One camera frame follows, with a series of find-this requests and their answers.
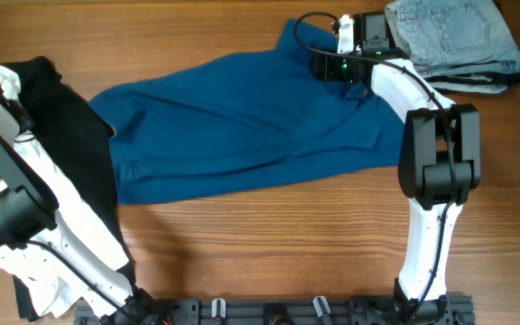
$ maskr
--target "cable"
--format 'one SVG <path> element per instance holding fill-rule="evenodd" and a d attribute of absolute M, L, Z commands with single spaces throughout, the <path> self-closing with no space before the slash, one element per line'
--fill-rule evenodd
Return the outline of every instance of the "cable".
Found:
<path fill-rule="evenodd" d="M 452 204 L 454 204 L 457 201 L 457 191 L 458 191 L 457 190 L 457 173 L 455 170 L 455 162 L 454 162 L 454 155 L 453 155 L 453 148 L 452 148 L 452 135 L 451 135 L 451 130 L 450 130 L 450 120 L 447 117 L 447 115 L 445 114 L 444 108 L 442 107 L 441 103 L 439 103 L 439 101 L 435 97 L 434 93 L 432 91 L 430 91 L 428 89 L 428 87 L 426 87 L 426 85 L 420 78 L 418 78 L 416 75 L 414 75 L 411 71 L 407 70 L 405 67 L 401 67 L 401 66 L 393 64 L 391 62 L 387 62 L 387 61 L 383 61 L 383 60 L 376 60 L 376 59 L 365 58 L 365 57 L 361 57 L 361 56 L 351 56 L 351 55 L 346 55 L 346 54 L 338 54 L 338 53 L 322 51 L 322 50 L 315 49 L 315 48 L 309 46 L 308 44 L 306 44 L 305 42 L 303 42 L 301 40 L 301 38 L 298 36 L 298 26 L 304 19 L 306 19 L 307 17 L 311 17 L 311 16 L 327 16 L 327 17 L 332 18 L 336 25 L 339 25 L 339 18 L 337 16 L 335 16 L 334 14 L 323 13 L 323 12 L 312 12 L 312 13 L 303 14 L 296 21 L 296 24 L 294 25 L 294 30 L 293 30 L 294 38 L 301 46 L 303 46 L 307 50 L 315 52 L 317 54 L 328 55 L 331 57 L 341 58 L 341 59 L 346 59 L 346 60 L 362 60 L 362 61 L 372 62 L 372 63 L 376 63 L 376 64 L 384 64 L 388 67 L 399 70 L 403 74 L 406 74 L 407 76 L 412 78 L 419 86 L 421 86 L 422 90 L 427 94 L 429 101 L 432 101 L 434 103 L 434 105 L 439 109 L 439 116 L 441 118 L 442 128 L 444 130 L 444 137 L 445 137 L 445 141 L 447 142 L 447 155 L 449 157 L 449 172 L 450 172 L 450 182 L 451 182 L 450 201 L 445 205 L 444 209 L 442 210 L 441 217 L 439 218 L 439 220 L 441 222 L 441 226 L 440 226 L 440 230 L 439 230 L 439 239 L 437 242 L 437 251 L 436 251 L 436 256 L 434 259 L 434 264 L 432 266 L 432 269 L 430 270 L 431 277 L 429 278 L 429 281 L 424 289 L 424 292 L 422 293 L 421 297 L 419 298 L 419 301 L 416 303 L 416 307 L 405 319 L 404 323 L 407 323 L 416 317 L 416 314 L 421 309 L 421 306 L 423 305 L 424 300 L 426 299 L 426 296 L 429 294 L 429 291 L 431 290 L 432 283 L 434 282 L 434 279 L 437 276 L 437 272 L 439 269 L 439 262 L 441 260 L 441 250 L 442 250 L 442 242 L 444 240 L 444 229 L 445 229 L 446 221 L 447 221 L 447 212 L 449 211 L 450 206 L 452 206 Z"/>
<path fill-rule="evenodd" d="M 12 246 L 15 246 L 15 245 L 18 245 L 18 244 L 22 244 L 22 243 L 19 243 L 19 242 L 9 242 L 9 243 L 0 242 L 0 246 L 2 246 L 2 245 L 12 245 Z M 44 243 L 40 243 L 40 242 L 34 241 L 34 240 L 28 240 L 27 242 L 25 242 L 25 244 L 39 246 L 39 247 L 43 248 L 44 250 L 50 252 L 58 260 L 60 260 L 60 262 L 62 262 L 64 265 L 66 265 L 71 272 L 73 272 L 86 286 L 88 286 L 101 299 L 103 299 L 104 301 L 106 301 L 110 305 L 114 306 L 114 308 L 116 308 L 117 311 L 121 312 L 124 316 L 126 316 L 132 322 L 134 322 L 134 323 L 136 323 L 138 325 L 142 324 L 141 321 L 139 321 L 138 319 L 136 319 L 135 317 L 130 315 L 127 311 L 124 311 L 124 309 L 122 309 L 122 307 L 120 307 L 116 302 L 112 301 L 109 297 L 106 296 L 105 293 L 101 292 L 96 285 L 94 285 L 90 280 L 86 279 L 86 277 L 83 276 L 83 274 L 80 271 L 78 271 L 75 267 L 73 267 L 73 265 L 71 265 L 69 261 L 67 261 L 65 258 L 63 258 L 63 256 L 61 256 L 55 249 L 51 248 L 50 246 L 48 246 L 48 245 L 46 245 Z"/>
<path fill-rule="evenodd" d="M 28 143 L 28 142 L 31 142 L 31 141 L 35 140 L 35 135 L 33 133 L 30 133 L 30 134 L 24 133 L 22 135 L 31 135 L 32 137 L 24 139 L 24 140 L 14 140 L 14 142 L 16 144 L 25 144 L 25 143 Z"/>

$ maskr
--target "clothing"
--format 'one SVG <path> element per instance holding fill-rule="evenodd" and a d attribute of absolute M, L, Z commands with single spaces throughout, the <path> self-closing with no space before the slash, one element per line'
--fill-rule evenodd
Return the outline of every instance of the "clothing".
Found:
<path fill-rule="evenodd" d="M 15 72 L 0 66 L 0 85 L 7 99 L 19 99 L 18 94 L 22 89 L 20 78 Z M 6 111 L 0 110 L 1 116 L 7 114 Z M 75 236 L 108 267 L 115 270 L 126 265 L 129 260 L 122 246 L 79 196 L 71 181 L 61 172 L 39 141 L 32 134 L 18 135 L 15 141 L 12 136 L 6 141 L 13 145 L 19 156 L 53 191 L 59 202 L 57 214 L 62 213 L 65 216 L 62 220 L 65 220 Z M 27 246 L 22 250 L 0 246 L 0 268 L 14 274 L 29 287 L 30 300 L 37 315 L 42 316 L 52 312 L 59 317 L 82 296 L 82 293 L 85 294 L 87 291 L 81 289 L 78 292 L 68 286 L 60 276 L 49 272 L 52 269 L 50 265 L 34 267 L 37 263 L 41 263 L 41 260 L 45 261 L 47 256 L 48 253 L 37 246 Z"/>
<path fill-rule="evenodd" d="M 520 74 L 520 51 L 491 0 L 396 0 L 385 15 L 396 46 L 436 88 L 496 94 L 520 81 L 499 79 Z"/>
<path fill-rule="evenodd" d="M 108 89 L 89 104 L 110 139 L 120 203 L 185 200 L 398 162 L 403 123 L 362 85 L 314 79 L 289 21 L 275 50 L 239 53 Z M 309 45 L 330 33 L 302 24 Z"/>
<path fill-rule="evenodd" d="M 19 75 L 20 101 L 36 127 L 42 148 L 73 183 L 79 196 L 125 247 L 116 216 L 116 185 L 109 153 L 111 128 L 89 108 L 85 99 L 63 85 L 61 74 L 44 57 L 4 64 Z M 128 259 L 131 256 L 125 251 Z M 131 262 L 117 270 L 135 283 Z M 27 287 L 14 278 L 20 318 L 37 320 Z"/>

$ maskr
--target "jeans pocket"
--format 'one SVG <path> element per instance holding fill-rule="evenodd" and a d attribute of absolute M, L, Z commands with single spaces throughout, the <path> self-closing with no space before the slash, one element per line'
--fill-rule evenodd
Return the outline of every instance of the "jeans pocket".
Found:
<path fill-rule="evenodd" d="M 429 15 L 448 54 L 488 46 L 488 20 L 474 4 L 431 10 Z"/>

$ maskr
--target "blue shirt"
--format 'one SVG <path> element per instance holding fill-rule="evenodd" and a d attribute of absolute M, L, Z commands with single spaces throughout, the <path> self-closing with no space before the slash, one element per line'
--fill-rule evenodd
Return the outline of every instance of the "blue shirt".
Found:
<path fill-rule="evenodd" d="M 275 50 L 228 55 L 103 91 L 120 203 L 148 204 L 316 180 L 398 162 L 403 123 L 356 85 L 316 80 L 289 21 Z M 338 40 L 303 24 L 311 46 Z"/>

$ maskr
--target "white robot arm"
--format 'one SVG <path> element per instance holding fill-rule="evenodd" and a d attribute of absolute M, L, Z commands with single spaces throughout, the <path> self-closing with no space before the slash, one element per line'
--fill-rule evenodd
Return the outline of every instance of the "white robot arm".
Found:
<path fill-rule="evenodd" d="M 418 320 L 435 320 L 444 313 L 442 305 L 446 307 L 444 270 L 454 223 L 480 178 L 478 113 L 473 106 L 455 106 L 441 96 L 418 78 L 408 60 L 377 64 L 369 77 L 371 90 L 404 121 L 399 181 L 410 198 L 411 223 L 404 267 L 395 284 L 396 322 L 408 322 L 409 316 L 417 314 Z M 53 265 L 50 272 L 60 274 L 79 291 L 87 291 L 82 295 L 106 324 L 160 323 L 164 314 L 158 304 L 99 260 L 56 213 L 58 203 L 50 188 L 10 145 L 28 128 L 29 117 L 20 107 L 9 106 L 0 91 L 2 102 L 0 179 L 6 190 L 0 191 L 0 245 L 38 250 L 33 250 L 33 267 Z M 448 127 L 456 131 L 454 136 L 444 136 L 449 148 L 455 143 L 454 158 L 452 149 L 449 154 L 436 149 Z M 467 138 L 474 136 L 477 139 L 471 138 L 469 143 L 476 141 L 476 145 L 469 145 Z M 17 227 L 20 224 L 31 226 Z M 322 299 L 318 302 L 320 313 L 326 313 L 328 305 Z"/>

